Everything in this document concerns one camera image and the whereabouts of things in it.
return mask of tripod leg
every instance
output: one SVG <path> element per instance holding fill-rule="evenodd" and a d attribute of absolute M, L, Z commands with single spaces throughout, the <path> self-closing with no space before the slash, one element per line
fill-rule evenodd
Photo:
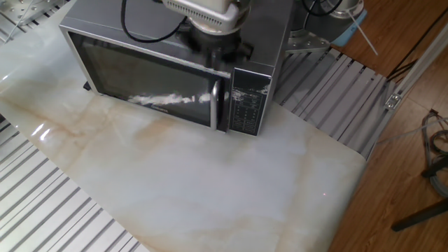
<path fill-rule="evenodd" d="M 428 219 L 435 217 L 439 214 L 443 214 L 448 211 L 448 199 L 444 199 L 441 202 L 429 206 L 419 212 L 412 214 L 392 225 L 392 230 L 395 232 L 404 230 L 405 228 L 416 225 L 417 223 L 427 221 Z"/>

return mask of microwave control panel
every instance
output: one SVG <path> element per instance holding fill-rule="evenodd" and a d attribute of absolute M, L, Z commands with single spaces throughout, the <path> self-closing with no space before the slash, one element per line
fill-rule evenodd
<path fill-rule="evenodd" d="M 230 129 L 258 135 L 263 118 L 270 78 L 243 70 L 234 71 Z"/>
<path fill-rule="evenodd" d="M 238 132 L 256 134 L 260 123 L 260 112 L 263 109 L 261 107 L 263 96 L 237 88 L 234 88 L 233 92 L 237 93 L 238 98 L 234 101 L 230 128 Z"/>

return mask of microwave keypad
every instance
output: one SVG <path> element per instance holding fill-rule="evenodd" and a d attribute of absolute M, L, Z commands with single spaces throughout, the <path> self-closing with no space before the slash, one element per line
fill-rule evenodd
<path fill-rule="evenodd" d="M 263 100 L 261 94 L 241 92 L 241 96 L 234 103 L 232 130 L 255 134 L 260 117 Z"/>

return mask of microwave window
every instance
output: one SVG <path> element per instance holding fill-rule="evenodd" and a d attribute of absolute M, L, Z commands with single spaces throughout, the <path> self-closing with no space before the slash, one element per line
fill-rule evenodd
<path fill-rule="evenodd" d="M 98 92 L 210 125 L 214 80 L 135 50 L 70 35 Z"/>

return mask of white cable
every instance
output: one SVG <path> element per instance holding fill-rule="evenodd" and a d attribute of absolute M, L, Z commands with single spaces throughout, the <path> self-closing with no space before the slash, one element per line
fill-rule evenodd
<path fill-rule="evenodd" d="M 440 120 L 436 120 L 435 122 L 429 123 L 429 124 L 427 124 L 427 125 L 425 125 L 425 126 L 423 126 L 423 127 L 420 127 L 420 128 L 418 128 L 418 129 L 414 129 L 414 130 L 412 130 L 411 132 L 407 132 L 407 133 L 404 133 L 404 134 L 400 134 L 400 135 L 398 135 L 398 136 L 393 136 L 393 137 L 391 137 L 391 138 L 389 138 L 389 139 L 385 139 L 385 140 L 383 140 L 383 141 L 380 141 L 380 142 L 378 142 L 377 144 L 385 144 L 385 143 L 390 142 L 390 141 L 392 141 L 392 140 L 399 139 L 399 138 L 401 138 L 401 137 L 409 136 L 409 135 L 414 134 L 414 133 L 417 133 L 417 132 L 419 132 L 419 131 L 421 131 L 421 130 L 423 130 L 423 129 L 426 129 L 427 127 L 433 126 L 434 124 L 437 124 L 437 123 L 440 123 L 440 122 L 443 122 L 443 121 L 447 121 L 447 120 L 448 120 L 448 118 L 442 118 L 442 119 L 440 119 Z"/>
<path fill-rule="evenodd" d="M 22 17 L 20 18 L 19 22 L 17 22 L 17 24 L 14 26 L 13 30 L 11 31 L 11 33 L 8 35 L 8 38 L 5 40 L 5 43 L 7 43 L 9 41 L 9 39 L 11 38 L 11 36 L 13 35 L 14 31 L 17 29 L 17 27 L 20 25 L 20 23 L 22 22 L 23 18 L 25 17 L 25 15 L 28 13 L 29 8 L 31 7 L 31 5 L 33 4 L 35 0 L 31 0 L 31 3 L 29 3 L 27 10 L 25 11 L 25 13 L 22 15 Z"/>
<path fill-rule="evenodd" d="M 355 22 L 355 25 L 357 26 L 357 28 L 359 29 L 359 31 L 363 35 L 364 39 L 367 41 L 367 43 L 369 44 L 369 46 L 371 47 L 373 52 L 378 56 L 378 52 L 375 50 L 375 47 L 372 45 L 372 43 L 370 42 L 370 40 L 367 37 L 367 35 L 365 35 L 364 31 L 361 29 L 361 27 L 359 26 L 358 22 L 355 20 L 353 15 L 350 13 L 350 10 L 346 10 L 346 13 L 349 14 L 350 18 L 353 20 L 353 22 Z"/>

